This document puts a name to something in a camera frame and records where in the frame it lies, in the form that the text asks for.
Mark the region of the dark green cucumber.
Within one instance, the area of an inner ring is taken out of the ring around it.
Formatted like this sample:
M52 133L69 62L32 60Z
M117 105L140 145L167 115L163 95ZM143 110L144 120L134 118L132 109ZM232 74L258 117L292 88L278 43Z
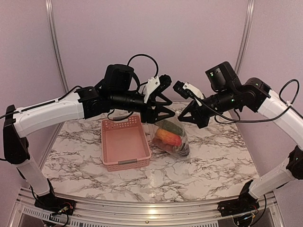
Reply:
M176 123L173 123L169 120L161 120L156 123L157 126L161 129L174 133L183 137L185 135L184 129L181 126L178 126Z

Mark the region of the orange yellow fruit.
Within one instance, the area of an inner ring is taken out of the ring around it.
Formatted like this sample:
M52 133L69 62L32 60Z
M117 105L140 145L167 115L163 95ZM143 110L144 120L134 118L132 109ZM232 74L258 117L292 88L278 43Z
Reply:
M182 144L182 139L179 135L176 135L164 129L157 129L155 136L156 138L162 140L164 143L173 146L180 146Z

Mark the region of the clear zip top bag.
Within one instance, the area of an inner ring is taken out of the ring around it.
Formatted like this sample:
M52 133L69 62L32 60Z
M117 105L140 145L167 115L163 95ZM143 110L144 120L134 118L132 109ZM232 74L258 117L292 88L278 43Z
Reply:
M149 125L151 142L162 151L177 158L190 153L185 127L176 116Z

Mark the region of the purple eggplant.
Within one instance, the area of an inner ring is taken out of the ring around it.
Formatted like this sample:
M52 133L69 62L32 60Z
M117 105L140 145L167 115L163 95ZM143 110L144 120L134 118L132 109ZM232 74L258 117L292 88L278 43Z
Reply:
M182 144L177 149L177 154L181 157L187 157L190 153L188 138L185 136L182 140Z

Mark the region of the red lychee bunch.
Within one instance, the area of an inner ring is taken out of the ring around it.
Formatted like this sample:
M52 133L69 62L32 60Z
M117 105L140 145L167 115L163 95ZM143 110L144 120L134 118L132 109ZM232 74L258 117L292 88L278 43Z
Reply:
M173 145L164 143L162 140L160 140L158 138L153 138L152 143L155 144L160 149L162 149L165 152L168 152L170 154L177 154L181 149L181 146L173 146Z

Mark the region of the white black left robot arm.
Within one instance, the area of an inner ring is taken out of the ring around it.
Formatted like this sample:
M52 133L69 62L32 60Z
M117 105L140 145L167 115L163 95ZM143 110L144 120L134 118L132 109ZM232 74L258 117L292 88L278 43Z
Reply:
M163 95L172 83L169 75L148 79L143 84L143 93L130 89L132 81L141 87L132 67L111 64L104 78L94 86L77 86L60 98L29 107L7 107L3 125L5 160L16 166L49 210L58 209L60 200L36 162L31 160L27 136L55 124L89 119L111 110L137 112L143 123L155 123L174 116L174 112L168 109L171 101Z

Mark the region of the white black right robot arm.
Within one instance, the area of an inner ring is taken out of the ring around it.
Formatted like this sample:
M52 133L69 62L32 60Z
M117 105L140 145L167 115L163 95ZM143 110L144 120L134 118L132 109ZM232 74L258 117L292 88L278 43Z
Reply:
M234 207L244 212L253 201L288 182L303 178L303 117L292 107L292 103L281 99L281 95L258 78L250 78L241 84L236 72L227 61L207 70L214 95L204 97L198 88L177 81L175 92L192 102L181 112L178 120L190 122L204 128L212 116L221 116L231 109L241 111L248 107L261 114L262 122L273 122L284 131L296 146L280 165L258 179L247 182L235 200Z

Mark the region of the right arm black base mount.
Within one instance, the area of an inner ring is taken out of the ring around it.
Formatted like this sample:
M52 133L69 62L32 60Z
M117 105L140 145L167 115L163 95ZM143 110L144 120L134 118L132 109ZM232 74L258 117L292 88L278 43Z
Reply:
M249 201L247 199L232 199L218 203L218 211L222 217L237 215L260 208L258 201Z

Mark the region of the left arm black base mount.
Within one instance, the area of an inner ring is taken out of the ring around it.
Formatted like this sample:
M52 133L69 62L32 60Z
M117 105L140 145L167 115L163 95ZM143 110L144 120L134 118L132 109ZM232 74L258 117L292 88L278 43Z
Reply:
M74 212L75 209L75 205L76 205L76 201L74 200L70 200L70 199L65 199L65 198L60 198L60 197L55 197L54 200L50 200L50 201L40 201L40 200L36 200L35 201L35 207L44 209L44 210L48 210L48 211L52 211L53 213L58 214L58 212L60 210L62 210L63 208L67 207L68 209L66 211L63 211L63 214L67 214L69 216L71 216Z

